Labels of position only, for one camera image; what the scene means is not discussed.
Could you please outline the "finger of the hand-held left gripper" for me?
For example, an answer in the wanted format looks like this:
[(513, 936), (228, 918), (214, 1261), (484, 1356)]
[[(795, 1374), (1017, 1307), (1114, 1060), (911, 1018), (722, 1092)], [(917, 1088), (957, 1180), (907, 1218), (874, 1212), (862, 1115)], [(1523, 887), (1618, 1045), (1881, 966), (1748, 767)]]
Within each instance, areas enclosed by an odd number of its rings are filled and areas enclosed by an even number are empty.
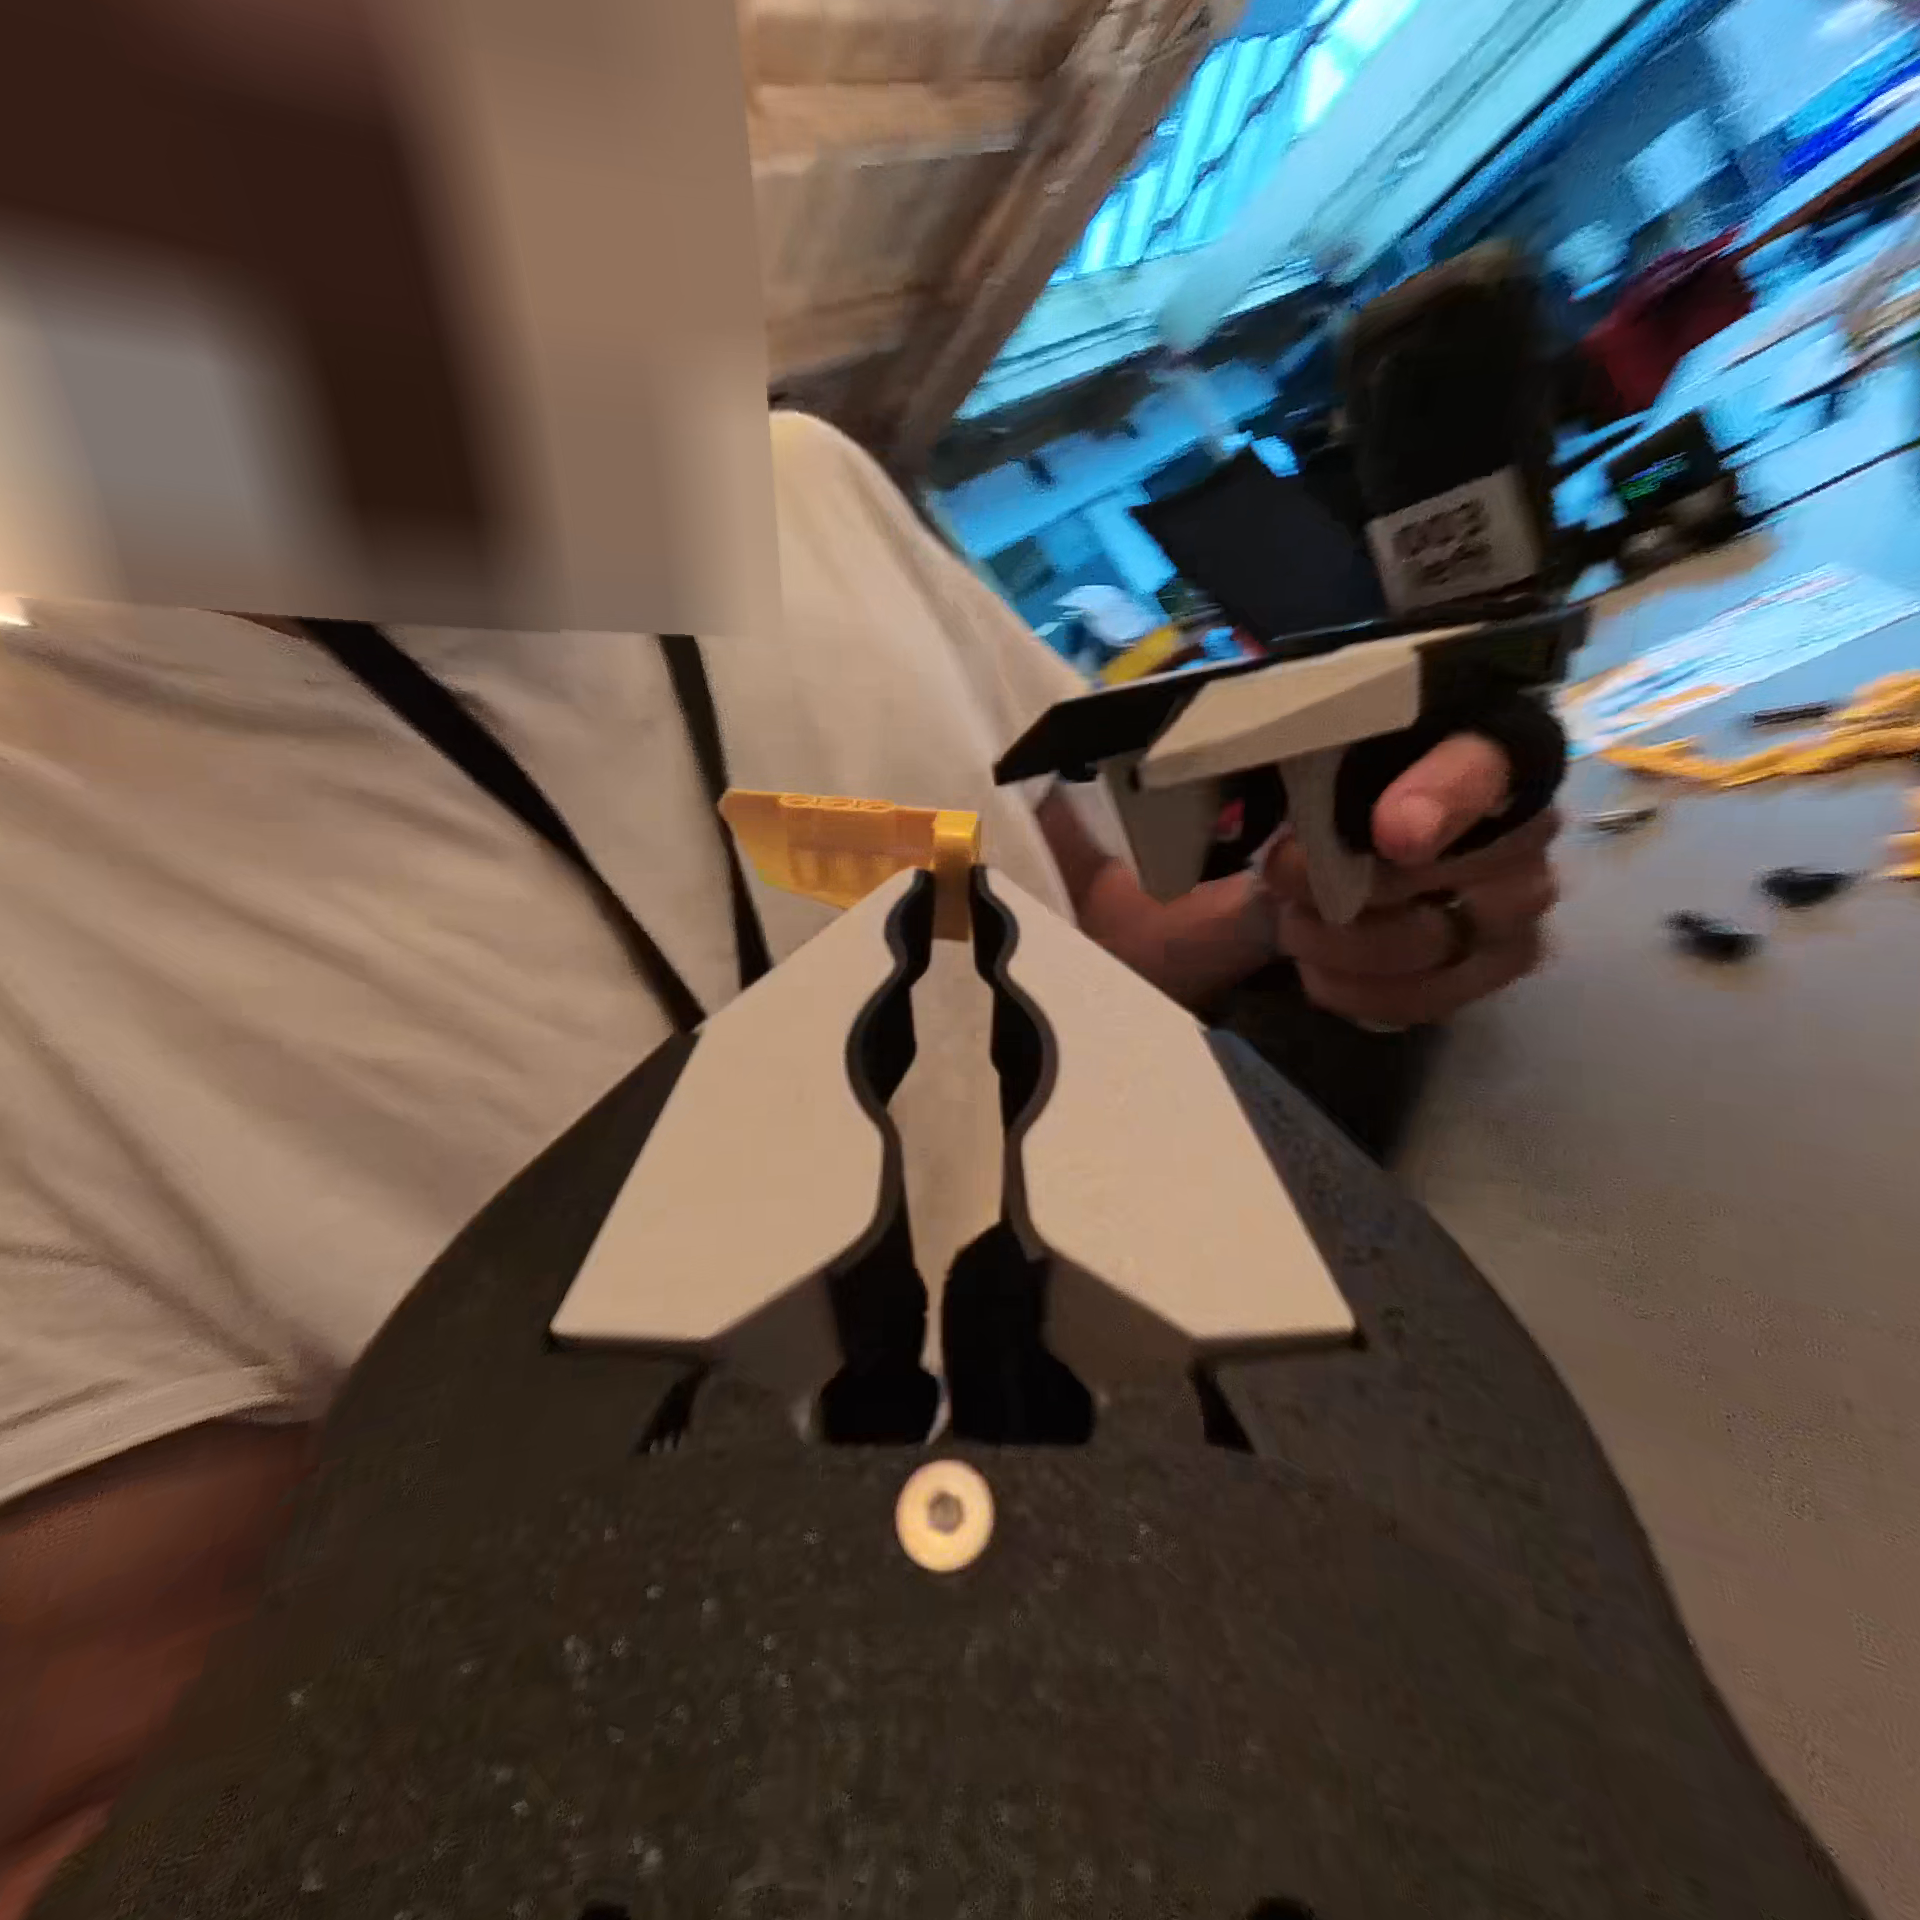
[(1365, 904), (1377, 882), (1371, 829), (1348, 848), (1338, 828), (1346, 751), (1411, 730), (1425, 703), (1421, 655), (1465, 631), (1367, 640), (1331, 655), (1271, 662), (1213, 679), (1139, 751), (1105, 773), (1140, 885), (1153, 898), (1188, 894), (1207, 864), (1213, 806), (1229, 778), (1281, 775), (1286, 828), (1313, 900)]
[(1143, 679), (1058, 701), (1006, 747), (991, 780), (1092, 782), (1108, 762), (1149, 749), (1197, 691), (1197, 679)]

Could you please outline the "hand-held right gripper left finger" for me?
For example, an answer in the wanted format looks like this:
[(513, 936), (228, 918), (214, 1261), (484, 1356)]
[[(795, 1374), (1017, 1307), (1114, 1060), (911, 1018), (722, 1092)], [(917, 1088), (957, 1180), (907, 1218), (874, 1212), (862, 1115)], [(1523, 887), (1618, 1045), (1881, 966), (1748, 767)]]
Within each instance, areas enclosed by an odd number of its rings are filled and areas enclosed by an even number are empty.
[(927, 1290), (890, 1112), (937, 882), (902, 871), (666, 1060), (662, 1103), (551, 1318), (770, 1390), (837, 1444), (927, 1440)]

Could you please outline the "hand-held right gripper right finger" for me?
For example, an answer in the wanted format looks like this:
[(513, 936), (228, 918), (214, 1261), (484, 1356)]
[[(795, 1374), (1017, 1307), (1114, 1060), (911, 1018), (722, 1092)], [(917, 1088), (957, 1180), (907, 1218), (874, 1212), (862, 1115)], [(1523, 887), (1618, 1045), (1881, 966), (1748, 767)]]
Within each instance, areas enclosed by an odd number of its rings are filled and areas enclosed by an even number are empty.
[(998, 1222), (949, 1274), (949, 1410), (977, 1444), (1086, 1444), (1124, 1399), (1249, 1444), (1221, 1371), (1358, 1320), (1209, 1028), (995, 871)]

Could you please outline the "yellow brick panel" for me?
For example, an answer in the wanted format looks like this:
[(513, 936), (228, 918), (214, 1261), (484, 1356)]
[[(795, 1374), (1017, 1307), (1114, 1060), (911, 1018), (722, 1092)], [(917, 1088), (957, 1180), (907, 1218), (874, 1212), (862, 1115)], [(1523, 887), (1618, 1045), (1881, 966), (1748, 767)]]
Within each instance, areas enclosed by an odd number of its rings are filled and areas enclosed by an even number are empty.
[(901, 872), (927, 872), (932, 935), (971, 935), (980, 820), (969, 808), (731, 786), (718, 812), (755, 875), (782, 894), (851, 909)]

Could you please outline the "person's right forearm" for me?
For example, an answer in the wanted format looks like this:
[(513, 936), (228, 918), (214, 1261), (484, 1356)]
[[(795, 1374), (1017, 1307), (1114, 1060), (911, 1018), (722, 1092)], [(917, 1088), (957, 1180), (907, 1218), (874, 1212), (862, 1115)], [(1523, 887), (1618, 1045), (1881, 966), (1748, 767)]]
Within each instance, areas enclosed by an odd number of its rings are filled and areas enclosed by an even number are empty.
[(311, 1426), (203, 1423), (4, 1506), (4, 1917), (105, 1824), (253, 1610), (315, 1444)]

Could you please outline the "grey desk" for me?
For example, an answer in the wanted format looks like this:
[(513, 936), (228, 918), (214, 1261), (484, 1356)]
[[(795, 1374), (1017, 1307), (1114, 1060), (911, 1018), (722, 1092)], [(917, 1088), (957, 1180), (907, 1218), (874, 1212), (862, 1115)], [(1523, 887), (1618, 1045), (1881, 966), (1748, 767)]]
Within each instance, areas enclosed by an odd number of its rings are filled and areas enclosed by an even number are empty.
[[(1916, 770), (1567, 782), (1543, 972), (1460, 1018), (1402, 1175), (1614, 1461), (1711, 1677), (1876, 1915), (1916, 1915)], [(1783, 867), (1861, 872), (1773, 907)], [(1706, 966), (1663, 918), (1753, 927)]]

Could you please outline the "pile of yellow brick parts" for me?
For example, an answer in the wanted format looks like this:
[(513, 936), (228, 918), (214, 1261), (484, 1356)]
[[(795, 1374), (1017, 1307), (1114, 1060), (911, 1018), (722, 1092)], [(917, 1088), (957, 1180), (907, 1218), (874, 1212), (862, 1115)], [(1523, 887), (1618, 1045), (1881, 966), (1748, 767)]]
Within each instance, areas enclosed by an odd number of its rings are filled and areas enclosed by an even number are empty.
[(1676, 798), (1733, 795), (1766, 783), (1809, 783), (1918, 759), (1918, 675), (1871, 679), (1841, 701), (1789, 703), (1740, 718), (1758, 747), (1719, 751), (1702, 735), (1630, 739), (1599, 763)]

